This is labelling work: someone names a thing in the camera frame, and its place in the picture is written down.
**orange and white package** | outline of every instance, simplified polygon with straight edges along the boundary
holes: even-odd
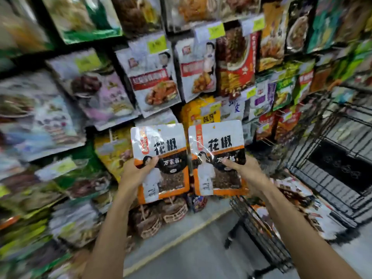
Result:
[[[132,127],[131,140],[134,164],[138,168],[159,156],[157,165],[138,188],[140,204],[189,191],[189,167],[182,124]]]
[[[221,162],[223,158],[228,158],[238,164],[245,164],[241,121],[190,126],[189,144],[197,195],[249,194],[239,173]]]

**store shelf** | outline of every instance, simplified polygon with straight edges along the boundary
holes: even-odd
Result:
[[[135,272],[230,210],[229,199],[209,199],[207,206],[201,212],[195,214],[189,211],[188,215],[182,220],[171,224],[163,224],[156,235],[144,240],[139,247],[135,247],[128,254],[124,262],[123,276]]]

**floor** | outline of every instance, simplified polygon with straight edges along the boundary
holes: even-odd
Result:
[[[212,222],[200,232],[169,249],[126,279],[243,279],[254,269],[267,267],[268,263],[255,244],[242,229],[228,250],[224,241],[238,216],[229,212]],[[334,249],[360,274],[363,279],[372,278],[372,225],[361,230],[360,237],[349,244]],[[296,270],[282,274],[274,270],[264,279],[297,279]]]

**finger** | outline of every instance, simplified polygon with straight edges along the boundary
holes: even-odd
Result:
[[[240,167],[241,167],[240,164],[237,164],[237,163],[235,163],[235,162],[233,162],[233,161],[231,161],[231,160],[229,160],[229,159],[226,159],[226,158],[223,158],[223,159],[221,160],[221,162],[222,162],[225,166],[230,167],[230,168],[235,169],[235,170],[239,170]]]
[[[144,168],[140,169],[141,170],[141,173],[143,174],[148,174],[150,173],[151,169],[153,169],[156,164],[158,163],[158,160],[159,160],[159,157],[158,156],[155,156],[151,159],[151,161],[148,163],[148,165],[146,165]]]

